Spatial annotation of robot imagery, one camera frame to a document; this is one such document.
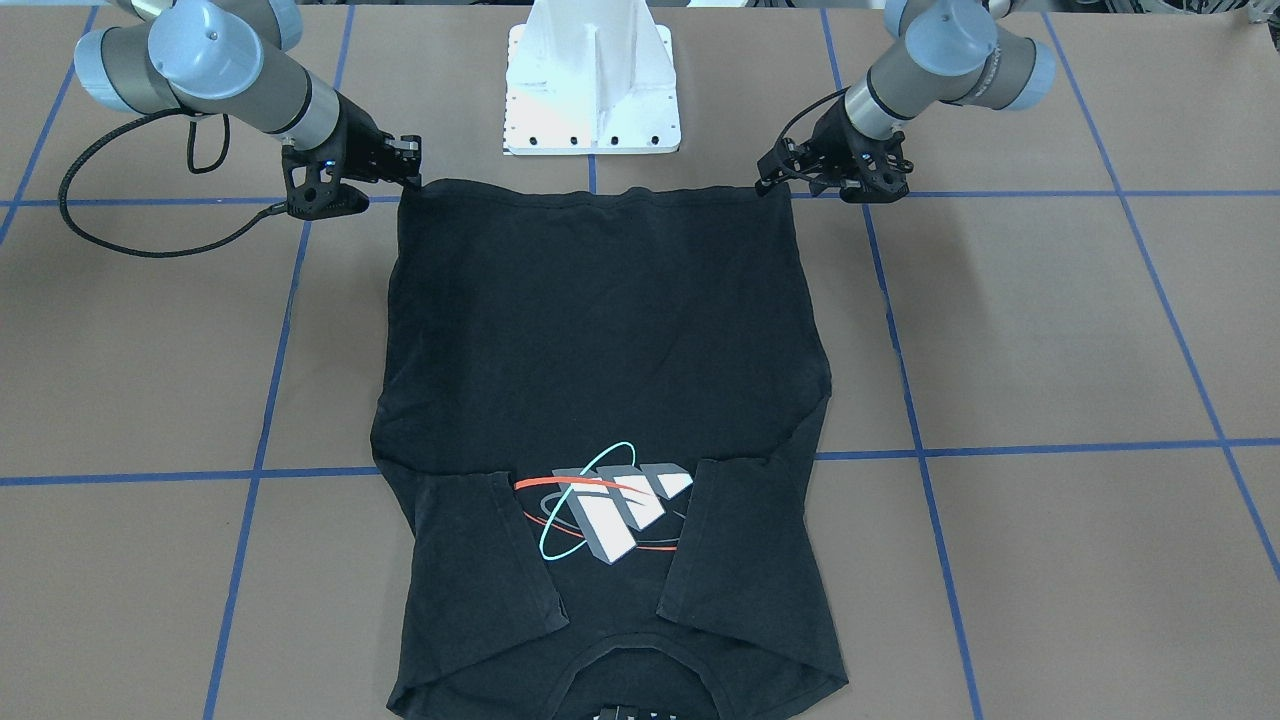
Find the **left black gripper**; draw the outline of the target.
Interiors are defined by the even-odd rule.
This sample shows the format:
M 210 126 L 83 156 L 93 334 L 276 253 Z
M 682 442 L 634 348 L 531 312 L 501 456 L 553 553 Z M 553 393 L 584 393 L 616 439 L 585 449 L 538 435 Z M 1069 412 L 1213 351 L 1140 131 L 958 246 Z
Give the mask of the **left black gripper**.
M 847 119 L 842 105 L 829 108 L 815 123 L 809 140 L 776 140 L 756 161 L 758 197 L 774 187 L 801 181 L 812 196 L 835 192 L 850 204 L 888 204 L 909 195 L 913 163 L 902 151 L 905 133 L 888 138 L 863 135 Z

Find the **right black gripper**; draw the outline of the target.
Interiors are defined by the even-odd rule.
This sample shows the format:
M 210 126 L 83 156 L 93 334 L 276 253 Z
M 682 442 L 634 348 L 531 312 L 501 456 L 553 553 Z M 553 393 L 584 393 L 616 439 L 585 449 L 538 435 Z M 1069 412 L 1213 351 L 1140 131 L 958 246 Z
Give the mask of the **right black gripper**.
M 390 182 L 420 188 L 421 137 L 396 137 L 381 131 L 372 118 L 343 95 L 335 97 L 333 131 L 319 145 L 302 149 L 297 142 L 282 149 L 285 177 L 284 211 L 297 219 L 316 222 L 348 217 L 369 209 L 369 196 L 355 182 Z

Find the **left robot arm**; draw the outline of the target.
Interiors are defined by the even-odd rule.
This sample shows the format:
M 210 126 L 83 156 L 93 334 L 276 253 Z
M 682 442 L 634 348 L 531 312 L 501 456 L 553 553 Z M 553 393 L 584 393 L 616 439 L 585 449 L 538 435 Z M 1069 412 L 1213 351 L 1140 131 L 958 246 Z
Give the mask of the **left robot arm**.
M 790 181 L 812 196 L 888 204 L 909 195 L 914 165 L 906 126 L 928 108 L 1023 111 L 1041 102 L 1057 73 L 1038 40 L 1000 26 L 1010 1 L 887 1 L 892 45 L 860 79 L 803 109 L 756 163 L 764 197 Z

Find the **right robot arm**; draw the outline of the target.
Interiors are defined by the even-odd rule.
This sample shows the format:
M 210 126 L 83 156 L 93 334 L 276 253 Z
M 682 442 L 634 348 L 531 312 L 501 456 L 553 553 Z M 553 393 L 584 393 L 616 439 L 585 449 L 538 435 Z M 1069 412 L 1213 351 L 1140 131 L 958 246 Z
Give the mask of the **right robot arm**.
M 137 117 L 225 115 L 282 145 L 283 209 L 302 220 L 364 211 L 360 183 L 421 184 L 421 140 L 396 137 L 289 51 L 293 1 L 124 1 L 131 27 L 76 45 L 76 77 L 105 108 Z

